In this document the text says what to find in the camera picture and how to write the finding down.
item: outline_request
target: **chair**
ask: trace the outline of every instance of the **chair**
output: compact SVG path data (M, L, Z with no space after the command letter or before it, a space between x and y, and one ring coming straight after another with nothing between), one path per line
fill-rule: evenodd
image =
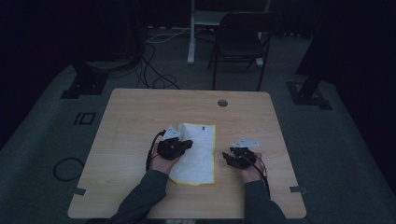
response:
M281 16L276 12L247 12L237 11L226 14L216 33L215 47L207 69L215 64L212 90L216 85L218 63L249 62L247 69L256 58L262 58L262 70L259 85L262 84L262 75L267 62L270 39L279 29Z

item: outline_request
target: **hand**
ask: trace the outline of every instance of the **hand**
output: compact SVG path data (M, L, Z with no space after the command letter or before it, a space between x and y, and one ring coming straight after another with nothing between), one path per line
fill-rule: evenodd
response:
M158 143L155 144L154 149L151 154L151 162L149 165L150 170L157 170L163 172L164 174L169 175L171 173L172 167L178 162L180 157L169 161L161 157L157 152Z
M261 153L254 153L254 155L258 158L262 158L262 154ZM264 166L262 166L262 162L256 158L256 162L254 163L254 165L259 168L259 170L263 173L264 172ZM256 181L256 180L262 180L262 175L253 167L250 166L247 169L243 169L240 171L241 176L242 176L242 181L244 182L244 184L248 183L248 182L252 182L252 181Z

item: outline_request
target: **gray long sleeve shirt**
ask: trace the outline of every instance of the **gray long sleeve shirt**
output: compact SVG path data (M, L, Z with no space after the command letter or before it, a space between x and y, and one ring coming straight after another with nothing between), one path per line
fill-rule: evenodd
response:
M134 223L145 217L151 207L166 196L167 181L168 175L148 170L106 224ZM268 198L264 183L260 180L245 184L245 223L287 223L279 206Z

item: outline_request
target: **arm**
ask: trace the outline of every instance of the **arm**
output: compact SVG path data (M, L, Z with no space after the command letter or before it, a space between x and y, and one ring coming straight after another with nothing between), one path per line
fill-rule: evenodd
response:
M255 153L255 155L262 157L260 153ZM263 171L264 167L259 160L256 160L255 165ZM245 183L245 223L287 223L282 210L269 199L259 172L249 167L241 171L241 176Z
M122 201L116 215L109 219L106 224L140 220L146 217L152 206L166 196L165 189L168 176L178 158L168 161L157 155L157 146L155 146L150 169L145 173L140 184Z

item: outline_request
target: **paper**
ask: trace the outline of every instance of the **paper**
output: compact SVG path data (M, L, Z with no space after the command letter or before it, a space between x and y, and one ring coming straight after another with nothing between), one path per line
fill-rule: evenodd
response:
M214 184L216 125L182 123L178 131L180 141L192 140L193 144L174 165L169 177L178 184Z

